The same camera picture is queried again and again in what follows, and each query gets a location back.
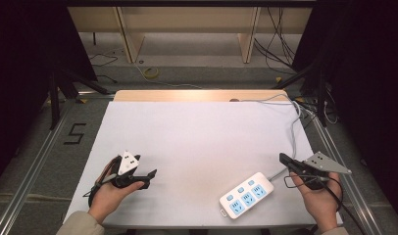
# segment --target black wall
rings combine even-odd
[[[351,27],[332,78],[332,94],[362,157],[398,213],[398,1],[361,2]]]
[[[68,9],[60,4],[0,1],[0,175],[48,95],[48,79],[71,98],[72,71],[96,80]]]

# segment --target metal frame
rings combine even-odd
[[[334,144],[327,128],[323,127],[319,119],[315,117],[314,114],[311,114],[311,118],[314,119],[316,130],[318,131],[318,134],[321,137],[324,146],[326,147],[328,155],[339,164],[346,167],[346,164],[343,162],[342,156],[337,150],[337,147]],[[376,219],[373,216],[373,212],[368,206],[367,201],[362,196],[361,191],[359,190],[358,185],[355,183],[352,175],[341,174],[340,178],[358,214],[358,217],[361,220],[361,223],[364,225],[366,232],[370,235],[383,234],[379,224],[377,224]]]
[[[40,170],[43,168],[46,159],[50,155],[50,152],[56,142],[56,139],[61,132],[65,120],[70,113],[70,110],[75,104],[75,100],[68,100],[65,107],[62,109],[61,117],[58,124],[53,130],[49,131],[42,147],[40,148],[36,158],[34,159],[30,169],[28,170],[22,184],[19,186],[17,192],[13,196],[7,208],[4,210],[3,214],[0,216],[0,235],[8,234],[12,226],[14,225],[20,210],[25,203],[27,194],[30,192],[34,182],[39,175]]]

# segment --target black cable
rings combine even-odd
[[[108,75],[96,75],[96,76],[107,77],[108,79],[112,80],[114,83],[118,83],[117,80],[114,80],[114,79],[110,78]]]
[[[99,180],[95,182],[95,185],[91,188],[91,190],[82,196],[82,197],[88,197],[89,207],[91,207],[92,201],[95,197],[95,194],[98,192],[98,190],[101,188],[101,186],[103,184],[111,181],[111,179],[110,179],[110,180],[104,182],[105,176],[107,176],[108,171],[111,169],[113,164],[115,164],[119,159],[120,159],[120,156],[117,156],[114,159],[112,159],[110,161],[110,163],[105,167],[104,171],[102,172],[101,176],[99,177]]]
[[[263,45],[261,45],[261,43],[257,40],[257,38],[254,38],[254,40],[255,40],[255,42],[257,43],[257,44],[254,44],[254,46],[255,46],[255,48],[257,49],[257,51],[260,52],[263,56],[266,57],[266,64],[267,64],[267,66],[269,67],[269,69],[271,69],[271,70],[273,70],[273,71],[282,72],[282,73],[285,73],[285,74],[290,74],[290,75],[294,75],[294,74],[295,74],[295,73],[292,73],[292,72],[276,70],[276,69],[270,67],[270,64],[269,64],[269,62],[267,61],[267,59],[270,59],[270,60],[276,61],[276,62],[280,62],[280,63],[286,65],[287,67],[289,67],[290,69],[294,70],[294,68],[293,68],[291,65],[289,65],[288,63],[286,63],[285,61],[283,61],[281,58],[279,58],[278,56],[276,56],[275,54],[273,54],[271,51],[269,51],[268,49],[266,49]]]
[[[269,16],[272,20],[273,26],[274,26],[274,37],[275,35],[278,35],[278,38],[281,42],[281,47],[282,47],[282,51],[284,53],[284,57],[286,58],[287,62],[290,64],[289,58],[290,60],[294,60],[294,56],[295,53],[293,52],[293,50],[291,50],[291,48],[288,46],[286,40],[283,38],[283,33],[282,33],[282,14],[283,14],[283,8],[279,8],[278,9],[278,23],[275,24],[274,22],[274,18],[273,15],[270,11],[270,8],[267,8],[268,12],[269,12]]]
[[[255,45],[255,48],[256,48],[257,51],[259,51],[263,56],[266,57],[266,64],[267,64],[267,67],[268,67],[270,70],[272,70],[272,71],[277,71],[277,72],[281,72],[281,73],[285,73],[285,74],[290,74],[290,75],[294,75],[294,74],[295,74],[295,73],[291,73],[291,72],[287,72],[287,71],[282,71],[282,70],[276,70],[276,69],[272,68],[272,67],[270,66],[269,62],[267,61],[267,59],[270,59],[270,60],[273,60],[273,61],[277,61],[277,62],[281,62],[281,63],[283,63],[283,64],[284,64],[284,62],[281,61],[280,58],[277,58],[277,59],[276,59],[276,58],[271,58],[271,57],[269,57],[269,55],[267,55],[267,54],[271,54],[271,55],[275,56],[275,55],[272,54],[271,52],[267,52],[267,51],[266,51],[266,53],[264,53],[264,52],[262,52],[261,49],[258,48],[256,45]]]
[[[348,210],[348,208],[346,208],[345,205],[343,205],[343,187],[342,187],[342,184],[341,184],[339,181],[337,181],[337,180],[334,179],[334,178],[329,178],[329,179],[333,180],[334,182],[336,182],[337,185],[339,185],[340,191],[342,192],[342,196],[341,196],[340,199],[336,196],[336,194],[335,194],[333,191],[331,191],[331,189],[330,189],[324,182],[322,182],[322,181],[319,179],[318,176],[315,176],[315,175],[296,175],[296,176],[298,176],[298,177],[314,177],[314,178],[311,179],[311,180],[308,180],[308,181],[303,182],[302,185],[306,185],[307,183],[310,183],[310,182],[313,182],[313,181],[315,181],[315,180],[318,180],[318,182],[322,185],[322,187],[333,197],[334,201],[337,203],[337,209],[336,209],[336,211],[339,212],[341,208],[345,209],[345,211],[346,211],[346,212],[349,214],[349,216],[353,219],[353,221],[355,222],[355,224],[357,225],[357,227],[359,228],[359,230],[361,231],[361,233],[362,233],[363,235],[367,235],[367,233],[364,231],[364,229],[362,228],[361,224],[359,224],[359,222],[358,222],[358,220],[355,218],[355,216]],[[288,177],[292,177],[292,176],[285,176],[285,177],[284,177],[285,186],[286,186],[287,188],[297,188],[297,187],[302,186],[302,185],[288,186],[288,185],[287,185],[287,182],[286,182],[286,180],[285,180],[285,179],[288,178]]]
[[[102,65],[92,65],[93,67],[103,67],[103,66],[108,65],[108,64],[110,64],[110,63],[112,63],[112,62],[114,62],[114,61],[116,61],[116,60],[118,59],[118,57],[114,57],[114,56],[107,56],[107,55],[104,55],[104,54],[96,54],[95,56],[90,57],[89,60],[92,60],[92,59],[94,59],[94,58],[97,57],[97,56],[103,56],[103,57],[107,57],[107,58],[113,58],[113,60],[112,60],[112,61],[109,61],[109,62],[107,62],[107,63],[105,63],[105,64],[102,64]]]
[[[359,224],[359,222],[358,222],[358,220],[355,218],[355,216],[348,210],[348,208],[346,208],[345,205],[343,205],[343,188],[342,188],[342,185],[341,185],[337,180],[335,180],[335,179],[333,179],[333,178],[330,178],[330,179],[332,179],[332,180],[334,180],[335,182],[338,183],[338,185],[339,185],[339,187],[340,187],[340,190],[342,191],[342,201],[339,200],[339,199],[337,198],[336,194],[334,194],[333,191],[331,191],[331,189],[330,189],[329,187],[327,187],[327,185],[325,185],[325,184],[324,184],[323,182],[321,182],[320,180],[319,180],[319,182],[320,182],[320,184],[323,186],[323,188],[324,188],[325,190],[327,190],[327,192],[334,198],[334,200],[335,200],[336,203],[338,204],[338,211],[339,211],[340,208],[345,209],[346,212],[349,214],[349,216],[353,219],[353,221],[355,222],[355,224],[357,225],[357,227],[359,228],[359,230],[361,231],[361,233],[362,233],[363,235],[367,235],[367,233],[364,231],[364,229],[362,228],[361,224]]]

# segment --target gray floor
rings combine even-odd
[[[288,74],[268,69],[264,57],[253,51],[250,64],[241,61],[239,45],[234,34],[151,34],[143,43],[137,65],[142,69],[158,68],[159,77],[146,81],[139,70],[126,61],[121,39],[116,34],[97,34],[97,45],[92,44],[92,34],[82,33],[82,41],[89,56],[105,54],[118,59],[104,67],[94,67],[98,75],[108,75],[118,83],[105,76],[99,77],[99,84],[109,90],[120,89],[196,89],[191,85],[203,88],[220,89],[265,89],[275,84],[277,77],[287,78]],[[268,35],[259,35],[261,42],[268,43]],[[296,48],[299,35],[287,36],[293,49]],[[281,55],[278,44],[273,50]],[[94,65],[102,65],[111,58],[97,56],[91,60]],[[270,63],[271,67],[284,70],[279,63]],[[174,87],[177,84],[189,84]],[[290,97],[298,95],[297,83],[286,91]],[[76,87],[82,92],[91,90],[80,84]],[[111,98],[96,94],[85,94],[82,102],[67,101],[61,104],[63,110],[70,107],[65,123],[54,142],[43,168],[34,182],[30,194],[17,216],[10,234],[55,234],[62,225],[65,213],[74,194],[75,187],[89,156],[93,141],[101,124],[102,117]],[[28,169],[39,154],[40,147],[50,134],[50,104],[43,105],[32,128],[19,149],[18,155],[0,179],[0,216],[8,206],[11,197],[17,192]],[[65,145],[75,141],[69,136],[74,123],[85,123],[75,129],[84,136],[79,145]],[[324,144],[309,118],[302,119],[311,146],[316,151],[326,152]],[[361,157],[353,144],[344,123],[329,123],[327,130],[343,156],[346,165],[352,169],[353,178],[359,186],[363,197],[373,211],[374,218],[382,234],[398,235],[398,216],[373,180],[367,166],[360,163]],[[344,204],[357,216],[357,212],[348,197]],[[341,211],[344,226],[350,234],[360,234],[354,221]],[[272,234],[285,234],[290,228],[273,228]],[[124,233],[122,229],[108,228],[107,234]],[[210,234],[223,234],[222,231],[211,231]],[[226,231],[224,234],[259,234],[258,230]]]

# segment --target person's left hand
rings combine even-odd
[[[116,188],[111,182],[103,184],[95,194],[88,213],[91,214],[99,224],[101,224],[110,213],[117,209],[121,201],[127,195],[138,190],[143,185],[144,182],[138,181],[121,189]]]

